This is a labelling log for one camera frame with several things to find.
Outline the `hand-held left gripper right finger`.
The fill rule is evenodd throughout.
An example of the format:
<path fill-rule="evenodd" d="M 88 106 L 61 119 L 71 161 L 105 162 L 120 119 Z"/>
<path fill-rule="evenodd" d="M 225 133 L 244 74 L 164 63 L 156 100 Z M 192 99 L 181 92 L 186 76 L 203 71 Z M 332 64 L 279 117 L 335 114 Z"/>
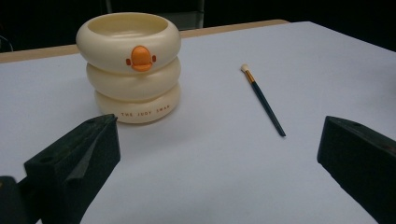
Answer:
<path fill-rule="evenodd" d="M 328 116 L 317 161 L 379 224 L 396 224 L 396 141 Z"/>

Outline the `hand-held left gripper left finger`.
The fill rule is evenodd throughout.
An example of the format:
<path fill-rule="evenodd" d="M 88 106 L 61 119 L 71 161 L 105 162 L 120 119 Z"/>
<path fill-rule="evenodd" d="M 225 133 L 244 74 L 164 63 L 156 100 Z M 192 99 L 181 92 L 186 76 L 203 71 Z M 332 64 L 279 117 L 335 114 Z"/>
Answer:
<path fill-rule="evenodd" d="M 43 224 L 79 224 L 120 161 L 117 117 L 88 119 L 24 164 Z"/>

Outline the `cream ringed brush holder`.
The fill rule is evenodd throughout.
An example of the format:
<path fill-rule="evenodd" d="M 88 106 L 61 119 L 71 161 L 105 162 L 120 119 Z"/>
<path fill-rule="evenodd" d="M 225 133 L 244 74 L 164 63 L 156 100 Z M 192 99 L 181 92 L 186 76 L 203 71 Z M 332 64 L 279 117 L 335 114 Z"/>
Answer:
<path fill-rule="evenodd" d="M 106 14 L 86 21 L 76 41 L 103 113 L 139 124 L 177 107 L 181 38 L 169 20 L 146 13 Z"/>

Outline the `dark-handled makeup brush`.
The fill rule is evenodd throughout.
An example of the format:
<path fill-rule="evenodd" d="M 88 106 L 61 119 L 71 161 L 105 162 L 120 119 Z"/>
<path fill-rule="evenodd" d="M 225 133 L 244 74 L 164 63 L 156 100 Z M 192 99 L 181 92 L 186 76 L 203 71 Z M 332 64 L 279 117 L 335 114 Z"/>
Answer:
<path fill-rule="evenodd" d="M 249 82 L 251 88 L 253 89 L 253 91 L 255 92 L 257 98 L 259 99 L 260 103 L 262 104 L 262 107 L 264 109 L 264 111 L 267 113 L 269 119 L 271 120 L 271 122 L 273 123 L 273 125 L 275 126 L 276 131 L 278 132 L 278 134 L 281 137 L 286 137 L 286 133 L 284 132 L 281 124 L 279 123 L 272 107 L 269 105 L 267 99 L 265 98 L 261 88 L 259 87 L 259 85 L 257 84 L 254 76 L 252 75 L 252 73 L 249 70 L 249 67 L 247 64 L 242 64 L 241 65 L 241 71 L 245 74 L 247 81 Z"/>

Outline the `white table sheet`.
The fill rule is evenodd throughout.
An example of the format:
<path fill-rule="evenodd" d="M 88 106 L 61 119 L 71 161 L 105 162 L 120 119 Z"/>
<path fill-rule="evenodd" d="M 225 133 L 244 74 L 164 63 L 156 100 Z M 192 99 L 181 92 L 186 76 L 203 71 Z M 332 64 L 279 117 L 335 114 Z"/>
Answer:
<path fill-rule="evenodd" d="M 120 163 L 81 224 L 376 224 L 318 144 L 328 116 L 396 140 L 396 52 L 305 21 L 186 38 L 179 59 L 178 107 L 119 127 Z"/>

